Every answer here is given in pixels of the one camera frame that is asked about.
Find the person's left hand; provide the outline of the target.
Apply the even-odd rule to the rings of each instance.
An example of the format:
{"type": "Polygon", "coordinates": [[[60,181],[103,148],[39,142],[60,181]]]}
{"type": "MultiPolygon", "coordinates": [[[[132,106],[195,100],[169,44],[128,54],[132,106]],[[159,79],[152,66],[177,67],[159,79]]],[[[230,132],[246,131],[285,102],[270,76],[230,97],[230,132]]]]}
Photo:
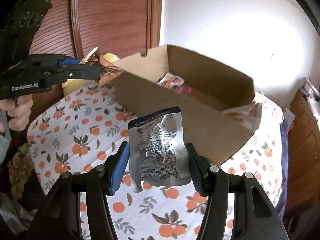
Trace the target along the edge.
{"type": "Polygon", "coordinates": [[[16,100],[1,100],[1,110],[9,117],[8,126],[13,131],[22,131],[26,128],[33,105],[32,95],[19,96],[16,100]]]}

